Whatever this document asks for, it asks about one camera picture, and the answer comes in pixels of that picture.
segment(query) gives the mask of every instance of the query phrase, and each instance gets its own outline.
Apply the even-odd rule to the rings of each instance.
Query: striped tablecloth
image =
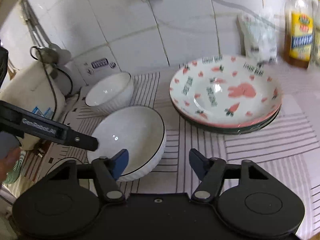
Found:
[[[206,157],[219,157],[228,163],[251,159],[283,182],[303,201],[305,218],[297,235],[309,239],[320,231],[320,70],[305,71],[280,63],[272,67],[283,91],[283,106],[278,117],[260,131],[244,135],[220,135],[198,129],[186,122],[173,108],[169,84],[178,68],[134,76],[134,94],[130,105],[150,106],[164,119],[167,143],[156,168],[141,179],[118,182],[121,190],[133,193],[179,193],[189,195],[199,179],[188,163],[188,152],[198,149]],[[74,130],[92,134],[105,116],[93,113],[84,99],[90,87],[83,87],[64,123]],[[86,151],[52,144],[41,162],[35,181],[45,176],[66,158],[87,163]],[[236,186],[227,180],[224,190]]]

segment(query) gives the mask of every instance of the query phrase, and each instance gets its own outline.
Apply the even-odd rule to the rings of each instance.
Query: stacked plate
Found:
[[[226,55],[185,64],[171,80],[170,97],[187,121],[223,134],[267,126],[282,102],[279,82],[261,64]]]

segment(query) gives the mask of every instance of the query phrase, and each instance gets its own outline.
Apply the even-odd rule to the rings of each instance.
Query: hand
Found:
[[[20,148],[10,150],[7,157],[0,160],[0,183],[7,178],[7,172],[11,171],[20,158]]]

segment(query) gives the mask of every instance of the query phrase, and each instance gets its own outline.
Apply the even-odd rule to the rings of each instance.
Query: bottle label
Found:
[[[314,59],[320,63],[320,29],[316,28],[315,31],[315,45],[313,48]]]
[[[308,15],[292,12],[290,57],[309,61],[312,46],[313,19]]]

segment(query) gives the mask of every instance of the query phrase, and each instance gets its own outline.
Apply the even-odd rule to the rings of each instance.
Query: silver bolt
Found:
[[[199,199],[207,199],[210,196],[211,196],[210,193],[204,190],[199,190],[195,193],[195,197]]]
[[[107,198],[109,198],[109,199],[118,199],[121,197],[122,197],[122,192],[120,192],[118,190],[109,191],[107,193]]]

